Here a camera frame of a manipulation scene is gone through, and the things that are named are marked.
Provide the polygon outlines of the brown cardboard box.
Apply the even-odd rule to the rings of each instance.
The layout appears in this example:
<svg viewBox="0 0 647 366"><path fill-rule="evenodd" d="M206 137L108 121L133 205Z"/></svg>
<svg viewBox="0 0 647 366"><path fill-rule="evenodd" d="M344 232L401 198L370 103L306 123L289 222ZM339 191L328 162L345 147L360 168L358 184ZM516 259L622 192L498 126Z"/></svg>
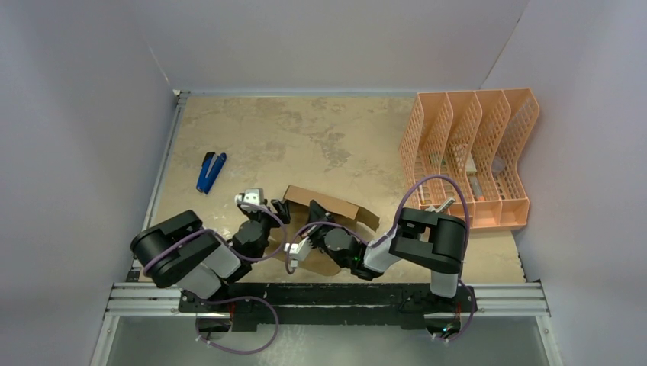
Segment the brown cardboard box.
<svg viewBox="0 0 647 366"><path fill-rule="evenodd" d="M381 218L369 209L345 201L338 197L289 185L283 194L282 200L288 203L291 216L290 223L285 227L288 239L294 238L296 232L305 224L314 222L319 215L311 213L311 202L316 202L326 210L334 222L341 224L358 233L364 240L370 241L379 236ZM341 272L341 268L325 253L318 249L312 250L308 257L299 264L297 273L316 273L325 277L332 277Z"/></svg>

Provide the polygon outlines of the orange plastic file organizer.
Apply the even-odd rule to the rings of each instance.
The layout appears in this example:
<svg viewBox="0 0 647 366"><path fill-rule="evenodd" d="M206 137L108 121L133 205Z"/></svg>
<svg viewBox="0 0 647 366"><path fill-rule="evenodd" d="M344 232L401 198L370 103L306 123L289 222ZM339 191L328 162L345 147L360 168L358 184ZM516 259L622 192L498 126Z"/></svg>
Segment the orange plastic file organizer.
<svg viewBox="0 0 647 366"><path fill-rule="evenodd" d="M437 207L461 191L465 201L456 201L447 211L469 216L472 230L523 228L530 199L517 167L538 116L539 103L529 88L419 93L399 146L404 177L410 186L435 174L455 184L442 179L425 182L427 204L420 206L417 189L408 203L420 209ZM465 172L469 154L486 201L473 197ZM506 162L498 175L491 171L495 156Z"/></svg>

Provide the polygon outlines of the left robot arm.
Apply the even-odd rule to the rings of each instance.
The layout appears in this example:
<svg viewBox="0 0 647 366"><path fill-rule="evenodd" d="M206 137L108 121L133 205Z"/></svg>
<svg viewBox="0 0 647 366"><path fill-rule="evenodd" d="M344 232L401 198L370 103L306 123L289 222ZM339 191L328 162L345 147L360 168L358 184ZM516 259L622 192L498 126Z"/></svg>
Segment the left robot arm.
<svg viewBox="0 0 647 366"><path fill-rule="evenodd" d="M265 261L273 229L287 230L291 213L287 201L263 200L257 204L237 198L247 218L238 231L225 239L204 227L203 220L186 210L138 233L130 250L143 266L143 276L159 288L180 287L189 300L207 311L225 307L231 284Z"/></svg>

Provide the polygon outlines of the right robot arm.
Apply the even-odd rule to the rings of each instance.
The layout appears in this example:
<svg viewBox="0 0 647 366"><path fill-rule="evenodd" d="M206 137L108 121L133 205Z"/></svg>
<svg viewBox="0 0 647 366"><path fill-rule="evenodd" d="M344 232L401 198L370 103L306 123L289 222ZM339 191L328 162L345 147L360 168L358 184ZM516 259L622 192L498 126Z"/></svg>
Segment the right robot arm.
<svg viewBox="0 0 647 366"><path fill-rule="evenodd" d="M307 231L311 246L326 253L340 268L371 281L382 276L393 264L405 260L430 270L428 299L438 310L447 310L459 298L459 273L468 237L468 225L444 213L404 208L395 231L386 240L363 244L336 223L332 214L312 200Z"/></svg>

